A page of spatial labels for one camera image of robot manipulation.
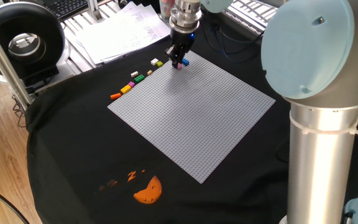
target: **paper stack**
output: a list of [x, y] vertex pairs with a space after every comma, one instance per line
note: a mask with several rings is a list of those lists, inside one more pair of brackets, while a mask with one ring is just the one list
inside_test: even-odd
[[170, 33], [152, 6], [136, 6], [130, 2], [117, 14], [78, 33], [82, 45], [97, 64], [109, 62], [142, 49]]

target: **computer keyboard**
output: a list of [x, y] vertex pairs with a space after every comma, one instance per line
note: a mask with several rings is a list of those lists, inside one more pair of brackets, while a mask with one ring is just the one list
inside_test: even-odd
[[58, 0], [46, 7], [59, 19], [65, 19], [70, 15], [87, 7], [86, 0]]

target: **wooden floor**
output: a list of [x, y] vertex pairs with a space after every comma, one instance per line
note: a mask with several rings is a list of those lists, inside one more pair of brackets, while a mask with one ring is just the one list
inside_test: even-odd
[[[0, 194], [13, 203], [31, 224], [42, 223], [34, 207], [27, 174], [28, 132], [17, 127], [12, 111], [14, 100], [6, 85], [0, 84]], [[0, 202], [0, 224], [22, 223]]]

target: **yellow lego brick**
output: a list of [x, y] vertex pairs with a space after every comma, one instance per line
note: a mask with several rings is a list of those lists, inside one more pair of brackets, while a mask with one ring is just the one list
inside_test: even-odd
[[124, 88], [121, 89], [121, 93], [125, 94], [127, 93], [129, 90], [131, 90], [131, 86], [126, 85]]

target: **table surface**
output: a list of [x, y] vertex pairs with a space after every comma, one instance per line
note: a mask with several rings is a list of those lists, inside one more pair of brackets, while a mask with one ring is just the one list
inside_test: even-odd
[[[207, 36], [216, 46], [212, 35]], [[64, 81], [29, 107], [29, 178], [44, 223], [269, 224], [286, 215], [288, 164], [276, 152], [288, 150], [290, 107], [269, 87], [259, 58], [246, 65], [229, 62], [209, 47], [201, 29], [196, 32], [192, 51], [277, 101], [202, 185], [107, 109], [109, 96], [132, 80], [133, 71], [155, 70], [153, 58], [168, 61], [163, 51], [169, 45], [164, 39]], [[227, 42], [227, 48], [242, 47]], [[253, 46], [234, 58], [258, 51]], [[128, 182], [134, 171], [135, 179]], [[162, 195], [151, 205], [141, 204], [133, 194], [145, 189], [153, 176], [161, 181]], [[112, 180], [117, 184], [110, 187]], [[346, 201], [354, 197], [358, 137]]]

